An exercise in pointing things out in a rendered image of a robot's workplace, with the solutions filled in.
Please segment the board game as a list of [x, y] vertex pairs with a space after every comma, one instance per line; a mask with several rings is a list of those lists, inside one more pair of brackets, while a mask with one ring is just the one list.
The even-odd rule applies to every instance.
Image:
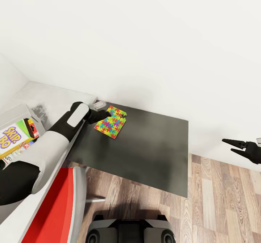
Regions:
[[31, 142], [27, 143], [26, 145], [22, 146], [21, 148], [19, 148], [18, 150], [14, 151], [13, 153], [9, 154], [8, 156], [6, 156], [5, 158], [3, 158], [2, 160], [8, 164], [12, 159], [14, 159], [15, 157], [17, 157], [18, 155], [20, 155], [21, 153], [23, 153], [26, 149], [28, 149], [30, 146], [32, 146], [35, 143], [34, 140], [32, 140]]
[[[31, 126], [34, 127], [32, 131]], [[0, 160], [39, 137], [32, 119], [21, 119], [0, 130]]]

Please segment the jigsaw puzzle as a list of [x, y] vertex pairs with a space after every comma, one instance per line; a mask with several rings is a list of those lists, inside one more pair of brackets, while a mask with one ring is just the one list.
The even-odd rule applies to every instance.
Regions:
[[113, 106], [110, 106], [107, 111], [110, 113], [111, 117], [99, 121], [94, 128], [115, 139], [126, 121], [125, 118], [121, 118], [121, 115], [125, 116], [127, 114]]

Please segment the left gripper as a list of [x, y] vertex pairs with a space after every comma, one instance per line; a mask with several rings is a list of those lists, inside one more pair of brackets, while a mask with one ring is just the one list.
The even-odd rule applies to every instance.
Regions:
[[108, 111], [106, 112], [104, 109], [100, 110], [100, 111], [95, 111], [95, 118], [90, 121], [88, 120], [88, 122], [89, 122], [89, 124], [93, 124], [93, 123], [99, 122], [101, 120], [104, 120], [107, 117], [111, 117], [111, 115]]

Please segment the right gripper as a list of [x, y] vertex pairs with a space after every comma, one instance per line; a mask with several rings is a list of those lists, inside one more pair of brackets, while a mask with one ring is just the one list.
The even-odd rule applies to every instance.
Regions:
[[232, 144], [234, 147], [238, 147], [240, 149], [246, 148], [245, 151], [233, 148], [231, 150], [245, 158], [248, 158], [254, 164], [261, 164], [261, 147], [259, 147], [255, 142], [244, 142], [232, 139], [222, 139], [222, 141]]

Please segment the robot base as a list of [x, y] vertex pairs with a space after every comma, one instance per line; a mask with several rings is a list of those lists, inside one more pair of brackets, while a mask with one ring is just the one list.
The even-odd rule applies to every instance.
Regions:
[[85, 243], [176, 243], [173, 227], [165, 215], [158, 219], [103, 219], [96, 215]]

